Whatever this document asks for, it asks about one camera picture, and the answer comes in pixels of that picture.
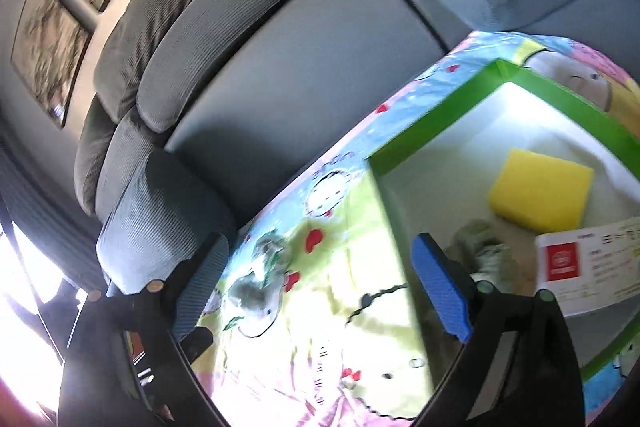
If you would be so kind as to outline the white red-logo box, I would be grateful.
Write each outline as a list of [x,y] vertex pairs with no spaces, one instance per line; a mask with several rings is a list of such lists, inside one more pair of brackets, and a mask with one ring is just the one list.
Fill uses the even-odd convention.
[[538,289],[555,295],[566,317],[639,294],[639,219],[536,237]]

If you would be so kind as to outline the green fuzzy sock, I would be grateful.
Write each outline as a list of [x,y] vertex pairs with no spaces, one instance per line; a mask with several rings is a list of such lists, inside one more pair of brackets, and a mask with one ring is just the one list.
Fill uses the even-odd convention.
[[458,228],[445,254],[459,262],[475,282],[488,281],[502,293],[528,293],[528,283],[512,248],[485,220],[474,219]]

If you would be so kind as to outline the yellow sponge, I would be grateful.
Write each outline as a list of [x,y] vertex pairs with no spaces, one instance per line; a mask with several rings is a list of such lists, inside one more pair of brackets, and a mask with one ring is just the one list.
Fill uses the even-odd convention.
[[530,150],[510,150],[488,194],[493,213],[539,233],[579,228],[594,171]]

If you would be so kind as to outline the clear green-print packet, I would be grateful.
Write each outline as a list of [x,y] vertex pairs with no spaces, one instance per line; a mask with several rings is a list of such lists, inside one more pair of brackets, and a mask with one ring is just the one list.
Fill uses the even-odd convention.
[[227,300],[243,319],[274,319],[281,306],[286,273],[264,274],[248,271],[238,277],[227,291]]

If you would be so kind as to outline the grey left pillow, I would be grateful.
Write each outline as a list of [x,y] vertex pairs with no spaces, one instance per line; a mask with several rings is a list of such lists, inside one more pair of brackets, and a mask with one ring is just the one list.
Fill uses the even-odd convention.
[[226,267],[236,225],[224,200],[174,155],[154,150],[108,216],[96,245],[99,262],[124,294],[152,280],[167,280],[209,239],[214,279]]

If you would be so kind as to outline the green cardboard box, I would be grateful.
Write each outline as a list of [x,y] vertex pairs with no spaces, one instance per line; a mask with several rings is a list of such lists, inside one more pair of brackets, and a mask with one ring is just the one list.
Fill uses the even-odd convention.
[[639,141],[497,61],[369,159],[401,254],[460,351],[420,426],[580,426],[639,329]]

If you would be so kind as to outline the cartoon print bedsheet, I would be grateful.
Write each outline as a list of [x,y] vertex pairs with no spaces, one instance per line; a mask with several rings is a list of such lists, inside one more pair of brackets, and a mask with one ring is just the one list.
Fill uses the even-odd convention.
[[[213,346],[195,362],[232,426],[408,426],[434,390],[405,269],[366,160],[485,66],[503,60],[564,84],[629,130],[639,87],[569,38],[475,31],[325,153],[250,226],[210,298]],[[248,271],[286,273],[274,319],[227,300]]]

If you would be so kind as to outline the grey sofa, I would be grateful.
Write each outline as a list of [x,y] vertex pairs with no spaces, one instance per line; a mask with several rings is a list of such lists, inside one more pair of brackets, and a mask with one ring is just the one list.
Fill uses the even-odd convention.
[[[473,29],[438,0],[130,0],[96,62],[74,166],[105,219],[151,150],[239,222]],[[639,72],[639,0],[574,0],[521,31]]]

